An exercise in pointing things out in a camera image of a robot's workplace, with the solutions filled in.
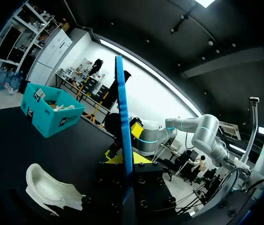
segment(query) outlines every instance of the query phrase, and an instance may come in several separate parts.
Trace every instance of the black metal block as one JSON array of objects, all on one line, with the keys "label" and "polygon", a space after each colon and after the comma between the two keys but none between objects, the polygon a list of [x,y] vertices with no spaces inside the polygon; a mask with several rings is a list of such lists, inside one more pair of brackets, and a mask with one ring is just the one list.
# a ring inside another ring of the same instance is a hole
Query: black metal block
[{"label": "black metal block", "polygon": [[133,178],[135,207],[138,216],[175,214],[176,199],[162,178],[158,164],[136,164]]}]

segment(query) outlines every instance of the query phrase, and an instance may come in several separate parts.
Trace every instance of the white plastic object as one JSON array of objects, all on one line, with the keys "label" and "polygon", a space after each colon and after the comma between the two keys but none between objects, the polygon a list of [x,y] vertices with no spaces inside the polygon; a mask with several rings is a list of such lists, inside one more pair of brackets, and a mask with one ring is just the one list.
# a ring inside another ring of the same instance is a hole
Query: white plastic object
[{"label": "white plastic object", "polygon": [[27,194],[41,207],[58,214],[46,205],[65,206],[82,210],[82,197],[73,184],[65,184],[51,177],[39,164],[32,164],[26,171]]},{"label": "white plastic object", "polygon": [[56,108],[54,109],[54,112],[57,112],[57,111],[60,111],[60,110],[64,110],[64,109],[74,109],[75,106],[74,105],[70,105],[68,107],[64,107],[63,105],[62,106],[56,106]]}]

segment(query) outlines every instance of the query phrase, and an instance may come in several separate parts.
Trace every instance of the person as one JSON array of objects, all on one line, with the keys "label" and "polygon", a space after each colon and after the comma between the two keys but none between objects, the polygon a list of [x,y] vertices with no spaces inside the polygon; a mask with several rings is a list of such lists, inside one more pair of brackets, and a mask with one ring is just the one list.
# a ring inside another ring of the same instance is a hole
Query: person
[{"label": "person", "polygon": [[93,64],[93,67],[91,68],[91,70],[88,73],[88,75],[91,76],[91,75],[95,74],[96,72],[98,72],[101,69],[102,64],[103,64],[103,60],[97,59],[95,61],[95,63]]},{"label": "person", "polygon": [[192,185],[192,182],[196,179],[197,175],[199,172],[205,171],[206,169],[206,162],[205,162],[206,157],[201,156],[200,158],[197,158],[194,161],[194,167],[191,169],[192,173],[189,176],[189,178],[186,178],[184,181],[189,180],[190,185]]}]

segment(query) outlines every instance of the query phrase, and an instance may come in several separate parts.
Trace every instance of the yellow part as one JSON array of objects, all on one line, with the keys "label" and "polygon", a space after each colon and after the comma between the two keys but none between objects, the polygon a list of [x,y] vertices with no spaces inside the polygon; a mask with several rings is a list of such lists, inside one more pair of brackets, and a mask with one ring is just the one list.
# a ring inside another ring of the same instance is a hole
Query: yellow part
[{"label": "yellow part", "polygon": [[111,158],[108,157],[108,154],[109,154],[110,150],[108,150],[107,152],[105,152],[105,156],[108,160],[111,160]]},{"label": "yellow part", "polygon": [[[86,79],[84,80],[84,83],[86,83],[89,80],[89,76],[86,77]],[[81,92],[81,90],[83,89],[84,85],[82,85],[79,89],[79,91],[77,92],[75,99],[77,99],[77,97],[79,96],[79,93]]]},{"label": "yellow part", "polygon": [[147,158],[144,158],[143,156],[141,156],[140,154],[136,152],[133,152],[133,156],[134,156],[134,164],[152,163],[150,160],[148,160]]},{"label": "yellow part", "polygon": [[142,126],[136,122],[134,123],[134,125],[131,127],[131,134],[136,137],[137,139],[139,139],[140,137],[140,134],[141,132],[143,131],[144,129],[142,128]]},{"label": "yellow part", "polygon": [[[150,160],[144,158],[143,156],[141,156],[140,154],[138,154],[136,152],[133,152],[133,158],[134,158],[134,164],[139,164],[139,163],[152,163]],[[106,163],[109,163],[109,164],[113,164],[113,163],[120,163],[120,164],[122,164],[122,163],[124,163],[123,154],[118,154],[117,156],[115,156],[114,158],[110,159]]]},{"label": "yellow part", "polygon": [[118,154],[117,156],[115,156],[111,160],[107,161],[106,163],[109,163],[109,164],[120,163],[120,164],[122,164],[123,162],[124,162],[123,154]]}]

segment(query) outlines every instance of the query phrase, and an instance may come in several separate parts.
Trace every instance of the black table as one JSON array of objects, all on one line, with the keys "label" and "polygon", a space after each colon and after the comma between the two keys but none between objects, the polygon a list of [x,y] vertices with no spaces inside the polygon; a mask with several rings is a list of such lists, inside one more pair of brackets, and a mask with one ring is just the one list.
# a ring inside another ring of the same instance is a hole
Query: black table
[{"label": "black table", "polygon": [[[15,204],[12,193],[16,192],[24,202],[32,201],[25,192],[26,170],[32,163],[40,164],[57,180],[74,184],[80,193],[90,195],[95,169],[99,162],[105,161],[104,153],[113,141],[84,119],[44,138],[19,107],[0,110],[0,220],[10,224],[29,222]],[[133,196],[125,205],[134,206]]]}]

